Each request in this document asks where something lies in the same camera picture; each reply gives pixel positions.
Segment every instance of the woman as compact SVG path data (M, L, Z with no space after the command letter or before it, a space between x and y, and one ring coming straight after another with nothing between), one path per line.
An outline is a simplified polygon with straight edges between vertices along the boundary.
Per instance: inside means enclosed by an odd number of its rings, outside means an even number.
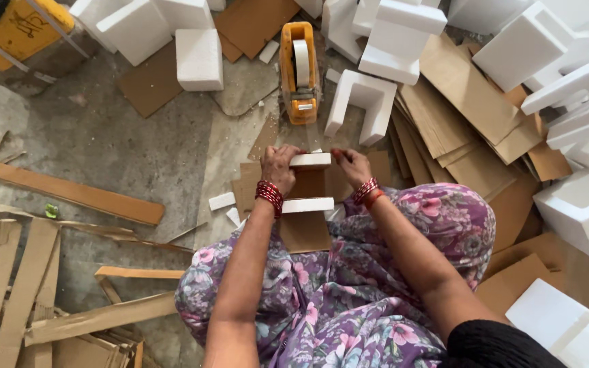
M356 189L328 223L329 252L289 255L273 231L299 148L268 147L251 216L200 249L176 306L204 367L562 367L474 296L495 238L469 188L374 184L353 150L332 154Z

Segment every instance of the bangle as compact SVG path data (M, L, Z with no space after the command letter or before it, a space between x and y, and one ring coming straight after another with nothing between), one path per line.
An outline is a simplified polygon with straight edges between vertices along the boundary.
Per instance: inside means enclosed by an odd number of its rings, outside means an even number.
M377 188L378 180L376 180L376 178L372 178L365 182L365 184L363 184L360 188L358 188L358 190L356 190L355 193L351 196L351 199L353 199L353 202L356 204L363 204L365 196Z
M276 188L276 185L270 183L267 180L261 180L258 182L256 186L256 197L254 199L261 197L267 200L274 206L274 218L279 219L281 217L281 213L283 211L283 196L279 191L279 188Z
M379 189L373 196L367 196L367 198L365 198L365 208L367 208L368 211L371 210L372 206L376 203L378 197L384 195L386 194L383 193L381 189Z

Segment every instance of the concrete floor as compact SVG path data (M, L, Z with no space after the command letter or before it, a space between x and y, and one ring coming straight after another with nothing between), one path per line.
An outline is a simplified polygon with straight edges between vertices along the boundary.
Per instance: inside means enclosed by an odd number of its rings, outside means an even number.
M442 8L448 4L443 0ZM230 190L230 180L239 176L238 164L247 161L266 115L278 110L275 61L268 65L245 57L234 64L225 61L223 92L183 92L149 119L141 118L114 85L115 78L130 67L119 54L99 52L37 97L21 97L0 87L0 136L6 129L11 131L0 156L23 149L28 154L14 161L15 166L160 202L166 205L166 214L154 228L2 184L0 203L33 213L42 213L45 204L52 203L59 206L62 219L126 227L156 241L167 241L206 222L175 242L189 249L227 237L232 223L222 211L209 213L206 201ZM338 71L356 68L332 50L327 51L327 65ZM332 82L324 87L320 122L328 116L334 89ZM87 102L84 107L71 99L81 95ZM257 107L260 100L264 107ZM348 128L333 140L324 139L323 148L355 147L356 127L363 116L364 111L350 107ZM279 142L307 148L303 137L301 129L282 124ZM376 147L388 149L394 160L388 139ZM398 175L394 180L401 187ZM76 230L64 229L61 236L56 303L68 312L108 304L92 277L101 265L183 270L191 259L185 251L117 244ZM123 300L176 288L174 280L112 282ZM200 366L203 350L176 315L138 326L162 367Z

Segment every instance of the purple floral fabric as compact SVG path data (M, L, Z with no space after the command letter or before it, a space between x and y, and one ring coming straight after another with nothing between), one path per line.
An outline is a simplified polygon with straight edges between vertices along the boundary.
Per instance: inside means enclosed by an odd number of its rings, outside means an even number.
M456 184L385 188L390 201L473 289L489 261L495 216L475 192ZM406 285L362 205L329 222L331 250L290 255L272 231L256 341L262 366L436 367L445 352L420 298ZM176 292L181 318L202 345L240 231L197 251Z

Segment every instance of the woman's hand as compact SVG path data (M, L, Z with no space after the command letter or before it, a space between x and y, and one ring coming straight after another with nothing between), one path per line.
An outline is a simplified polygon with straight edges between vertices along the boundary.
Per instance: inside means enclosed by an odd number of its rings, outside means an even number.
M372 179L370 162L364 155L357 153L353 149L340 148L331 149L331 154L335 157L342 171L344 171L344 175L354 190Z
M290 169L290 161L304 153L306 151L293 145L283 145L281 148L268 146L265 155L260 157L262 179L276 185L281 195L287 197L295 186L295 171Z

